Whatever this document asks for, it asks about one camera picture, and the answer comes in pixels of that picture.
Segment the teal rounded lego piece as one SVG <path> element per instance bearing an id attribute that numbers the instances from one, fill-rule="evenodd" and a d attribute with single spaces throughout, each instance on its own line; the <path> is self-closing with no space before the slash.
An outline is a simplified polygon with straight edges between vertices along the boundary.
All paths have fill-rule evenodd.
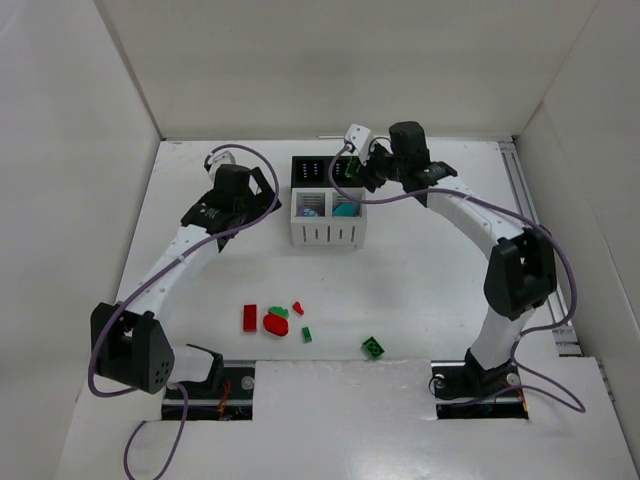
<path id="1" fill-rule="evenodd" d="M 338 218 L 357 218 L 360 216 L 360 205 L 355 202 L 339 203 L 333 209 L 332 216 Z"/>

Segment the purple crown lego piece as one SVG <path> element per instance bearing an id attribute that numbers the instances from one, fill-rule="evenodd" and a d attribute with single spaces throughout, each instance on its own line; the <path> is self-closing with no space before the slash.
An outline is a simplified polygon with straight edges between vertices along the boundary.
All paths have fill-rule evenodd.
<path id="1" fill-rule="evenodd" d="M 322 217 L 323 210 L 319 205 L 303 205 L 297 210 L 298 217 Z"/>

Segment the green curved lego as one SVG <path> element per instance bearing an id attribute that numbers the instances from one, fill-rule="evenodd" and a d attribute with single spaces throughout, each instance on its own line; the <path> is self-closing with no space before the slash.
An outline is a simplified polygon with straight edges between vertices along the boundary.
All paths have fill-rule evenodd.
<path id="1" fill-rule="evenodd" d="M 268 309 L 268 313 L 272 314 L 272 315 L 276 315 L 280 318 L 284 318 L 284 319 L 288 319 L 289 318 L 289 311 L 286 308 L 280 307 L 280 306 L 273 306 L 271 308 Z"/>

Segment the red round lego piece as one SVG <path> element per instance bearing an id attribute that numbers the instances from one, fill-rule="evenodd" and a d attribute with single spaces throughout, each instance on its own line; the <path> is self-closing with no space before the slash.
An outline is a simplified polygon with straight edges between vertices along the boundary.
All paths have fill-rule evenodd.
<path id="1" fill-rule="evenodd" d="M 268 313 L 263 318 L 264 329 L 277 337 L 285 337 L 289 333 L 288 319 L 277 314 Z"/>

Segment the small green slope lego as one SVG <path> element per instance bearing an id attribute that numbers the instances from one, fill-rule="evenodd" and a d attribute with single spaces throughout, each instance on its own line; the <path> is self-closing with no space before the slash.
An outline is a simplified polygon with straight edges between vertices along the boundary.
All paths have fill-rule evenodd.
<path id="1" fill-rule="evenodd" d="M 311 343 L 312 342 L 312 335 L 311 335 L 310 329 L 308 327 L 303 327 L 301 329 L 301 333 L 302 333 L 302 338 L 303 338 L 303 342 L 304 343 Z"/>

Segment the green square lego brick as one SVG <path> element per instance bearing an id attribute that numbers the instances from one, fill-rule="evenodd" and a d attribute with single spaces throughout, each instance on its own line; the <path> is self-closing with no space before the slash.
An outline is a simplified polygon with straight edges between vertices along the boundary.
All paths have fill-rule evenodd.
<path id="1" fill-rule="evenodd" d="M 382 345 L 373 336 L 369 337 L 361 344 L 361 350 L 368 359 L 373 361 L 379 360 L 385 353 Z"/>

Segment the green arched lego brick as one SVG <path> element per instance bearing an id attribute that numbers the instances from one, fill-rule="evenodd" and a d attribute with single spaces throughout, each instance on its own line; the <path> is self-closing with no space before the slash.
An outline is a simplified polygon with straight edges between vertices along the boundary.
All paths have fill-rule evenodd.
<path id="1" fill-rule="evenodd" d="M 353 178 L 359 165 L 359 159 L 355 156 L 349 158 L 346 162 L 344 175 L 346 178 Z"/>

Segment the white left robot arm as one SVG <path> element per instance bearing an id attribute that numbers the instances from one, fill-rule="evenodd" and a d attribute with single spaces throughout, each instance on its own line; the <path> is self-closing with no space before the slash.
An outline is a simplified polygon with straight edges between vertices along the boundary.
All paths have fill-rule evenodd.
<path id="1" fill-rule="evenodd" d="M 155 394 L 166 385 L 214 383 L 215 355 L 195 345 L 175 346 L 168 324 L 180 296 L 240 231 L 281 205 L 277 180 L 260 168 L 224 164 L 213 187 L 184 214 L 174 239 L 139 286 L 124 300 L 99 304 L 91 315 L 90 391 L 104 397 L 93 380 L 101 376 Z"/>

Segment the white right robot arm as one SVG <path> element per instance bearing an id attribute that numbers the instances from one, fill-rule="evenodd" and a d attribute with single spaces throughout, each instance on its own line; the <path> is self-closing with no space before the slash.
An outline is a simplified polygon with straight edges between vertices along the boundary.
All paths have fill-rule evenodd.
<path id="1" fill-rule="evenodd" d="M 488 310 L 480 333 L 463 364 L 435 370 L 434 382 L 441 399 L 487 396 L 508 372 L 512 346 L 534 311 L 556 290 L 553 248 L 538 230 L 481 204 L 453 167 L 432 160 L 419 123 L 396 123 L 389 135 L 385 148 L 368 128 L 351 125 L 344 142 L 354 157 L 346 173 L 370 192 L 388 181 L 399 183 L 486 257 Z"/>

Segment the white slotted container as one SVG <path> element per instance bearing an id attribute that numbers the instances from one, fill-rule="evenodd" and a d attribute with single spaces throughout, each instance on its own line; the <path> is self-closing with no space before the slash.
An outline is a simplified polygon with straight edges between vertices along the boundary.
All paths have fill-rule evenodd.
<path id="1" fill-rule="evenodd" d="M 367 229 L 366 206 L 363 188 L 348 188 L 345 197 L 333 188 L 293 188 L 291 191 L 290 226 L 295 247 L 353 247 L 362 248 Z M 343 202 L 360 205 L 357 218 L 332 216 L 335 206 Z M 322 217 L 298 217 L 297 210 L 303 205 L 319 205 Z"/>

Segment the red long lego brick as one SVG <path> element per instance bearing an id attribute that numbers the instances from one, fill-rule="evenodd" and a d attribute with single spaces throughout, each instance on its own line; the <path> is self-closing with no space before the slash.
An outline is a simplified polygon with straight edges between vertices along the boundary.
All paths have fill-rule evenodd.
<path id="1" fill-rule="evenodd" d="M 258 327 L 258 309 L 256 304 L 246 304 L 243 306 L 242 331 L 244 333 L 255 333 Z"/>

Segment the small red sloped lego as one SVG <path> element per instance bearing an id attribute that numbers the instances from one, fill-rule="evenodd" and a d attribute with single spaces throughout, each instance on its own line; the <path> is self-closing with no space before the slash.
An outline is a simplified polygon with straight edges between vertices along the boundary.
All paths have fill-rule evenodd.
<path id="1" fill-rule="evenodd" d="M 304 315 L 304 309 L 303 309 L 302 305 L 298 301 L 296 301 L 293 304 L 292 308 L 298 315 L 300 315 L 300 316 Z"/>

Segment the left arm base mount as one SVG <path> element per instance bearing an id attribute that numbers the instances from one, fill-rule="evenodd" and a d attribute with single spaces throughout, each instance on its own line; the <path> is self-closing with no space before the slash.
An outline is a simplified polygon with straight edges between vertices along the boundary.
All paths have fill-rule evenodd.
<path id="1" fill-rule="evenodd" d="M 255 362 L 225 361 L 220 385 L 211 393 L 186 385 L 188 421 L 250 421 L 253 418 Z"/>

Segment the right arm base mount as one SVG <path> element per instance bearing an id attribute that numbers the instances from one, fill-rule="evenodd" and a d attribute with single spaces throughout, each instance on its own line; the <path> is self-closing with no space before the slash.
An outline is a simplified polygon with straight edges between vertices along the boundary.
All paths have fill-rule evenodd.
<path id="1" fill-rule="evenodd" d="M 529 419 L 513 365 L 489 379 L 477 380 L 463 362 L 442 361 L 432 363 L 431 374 L 429 390 L 435 397 L 438 420 Z"/>

